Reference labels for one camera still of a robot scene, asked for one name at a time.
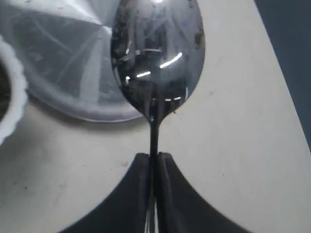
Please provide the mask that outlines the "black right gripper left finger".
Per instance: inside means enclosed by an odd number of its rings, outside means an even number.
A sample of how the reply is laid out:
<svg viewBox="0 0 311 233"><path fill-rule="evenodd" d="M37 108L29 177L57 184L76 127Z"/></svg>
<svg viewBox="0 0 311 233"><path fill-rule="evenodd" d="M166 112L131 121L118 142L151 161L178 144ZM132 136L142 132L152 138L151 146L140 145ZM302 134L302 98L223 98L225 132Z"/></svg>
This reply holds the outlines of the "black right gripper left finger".
<svg viewBox="0 0 311 233"><path fill-rule="evenodd" d="M117 187L63 233L143 233L150 194L149 156L137 153Z"/></svg>

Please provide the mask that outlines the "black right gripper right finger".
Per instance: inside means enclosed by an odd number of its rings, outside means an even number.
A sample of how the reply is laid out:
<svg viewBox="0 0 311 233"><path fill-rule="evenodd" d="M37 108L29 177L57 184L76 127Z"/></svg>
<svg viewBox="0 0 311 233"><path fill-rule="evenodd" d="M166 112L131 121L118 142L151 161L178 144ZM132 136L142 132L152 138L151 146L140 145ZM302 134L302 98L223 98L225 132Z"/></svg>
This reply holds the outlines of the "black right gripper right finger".
<svg viewBox="0 0 311 233"><path fill-rule="evenodd" d="M155 158L155 197L160 233L247 233L206 202L169 153Z"/></svg>

